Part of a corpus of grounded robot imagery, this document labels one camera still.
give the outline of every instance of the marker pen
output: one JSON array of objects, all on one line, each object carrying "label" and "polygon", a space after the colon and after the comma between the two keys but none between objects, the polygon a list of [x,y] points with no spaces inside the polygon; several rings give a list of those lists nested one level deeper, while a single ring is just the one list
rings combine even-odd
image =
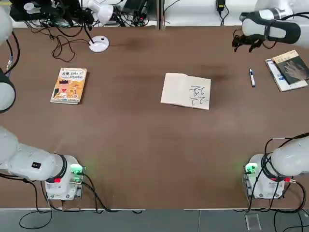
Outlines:
[{"label": "marker pen", "polygon": [[251,85],[252,85],[252,87],[255,87],[255,81],[254,81],[252,69],[249,69],[249,75],[250,75],[250,79],[251,79]]}]

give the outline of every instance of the book cover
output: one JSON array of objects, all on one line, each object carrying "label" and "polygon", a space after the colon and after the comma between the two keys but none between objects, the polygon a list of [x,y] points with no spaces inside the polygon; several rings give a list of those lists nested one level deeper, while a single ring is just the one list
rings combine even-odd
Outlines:
[{"label": "book cover", "polygon": [[309,79],[309,68],[295,50],[273,60],[289,85]]},{"label": "book cover", "polygon": [[87,69],[61,68],[51,102],[78,104],[82,98]]},{"label": "book cover", "polygon": [[272,59],[265,60],[265,63],[267,65],[272,77],[274,78],[280,92],[285,92],[285,91],[292,90],[292,89],[302,88],[302,87],[306,87],[308,85],[306,81],[299,81],[299,82],[296,82],[294,84],[289,85],[286,82],[285,78],[282,76],[281,72],[278,70],[276,64],[274,63],[274,61]]}]

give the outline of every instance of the book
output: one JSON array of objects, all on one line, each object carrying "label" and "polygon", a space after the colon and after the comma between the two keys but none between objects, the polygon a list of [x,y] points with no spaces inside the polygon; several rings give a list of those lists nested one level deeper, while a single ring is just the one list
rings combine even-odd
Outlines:
[{"label": "book", "polygon": [[167,73],[161,103],[209,110],[210,93],[210,79]]},{"label": "book", "polygon": [[309,79],[309,68],[295,50],[273,60],[289,85]]},{"label": "book", "polygon": [[265,60],[265,63],[272,77],[274,78],[280,92],[302,88],[308,85],[306,81],[299,81],[299,82],[289,85],[289,83],[287,83],[285,78],[282,76],[281,72],[279,71],[279,69],[277,68],[276,64],[274,63],[272,59]]},{"label": "book", "polygon": [[81,101],[87,69],[61,68],[50,102],[78,104]]}]

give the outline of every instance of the table surface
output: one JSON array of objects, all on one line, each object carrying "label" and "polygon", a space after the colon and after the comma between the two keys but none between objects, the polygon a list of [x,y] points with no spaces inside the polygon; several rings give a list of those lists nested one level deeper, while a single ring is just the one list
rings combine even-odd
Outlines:
[{"label": "table surface", "polygon": [[[56,41],[16,29],[21,58],[11,80],[17,100],[0,115],[0,124],[21,143],[75,156],[108,207],[246,208],[243,165],[263,152],[268,139],[306,132],[309,92],[279,93],[264,62],[295,47],[278,44],[249,53],[243,46],[234,53],[234,29],[93,29],[92,35],[109,38],[108,50],[95,54],[74,43],[76,57],[69,64],[51,56]],[[69,48],[63,49],[69,58]],[[309,62],[309,53],[296,49]],[[0,52],[4,68],[7,46]],[[49,102],[61,67],[88,69],[80,105]],[[165,73],[172,72],[211,79],[210,110],[161,104]],[[309,189],[306,176],[297,179]],[[0,207],[35,206],[30,185],[4,179],[0,185]],[[298,207],[301,197],[292,186],[274,207]],[[255,207],[268,204],[254,201]],[[83,199],[69,205],[93,208],[93,196],[85,189]],[[39,206],[47,207],[40,191]]]}]

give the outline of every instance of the gray floor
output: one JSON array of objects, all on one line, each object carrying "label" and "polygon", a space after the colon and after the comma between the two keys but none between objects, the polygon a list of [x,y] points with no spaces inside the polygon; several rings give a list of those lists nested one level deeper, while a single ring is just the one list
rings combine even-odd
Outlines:
[{"label": "gray floor", "polygon": [[[27,211],[0,211],[0,231],[22,232],[20,218]],[[200,232],[246,232],[244,213],[231,210],[203,210],[200,215]],[[309,217],[301,212],[304,225],[309,225]],[[273,212],[259,214],[263,232],[274,232]],[[40,226],[48,221],[49,215],[29,215],[23,225]],[[131,212],[106,213],[101,215],[92,212],[62,213],[54,212],[52,222],[40,232],[198,232],[199,211],[183,210],[147,210],[140,215]],[[282,232],[289,226],[299,226],[297,214],[278,214],[277,231]],[[287,232],[301,232],[301,229],[290,229]]]}]

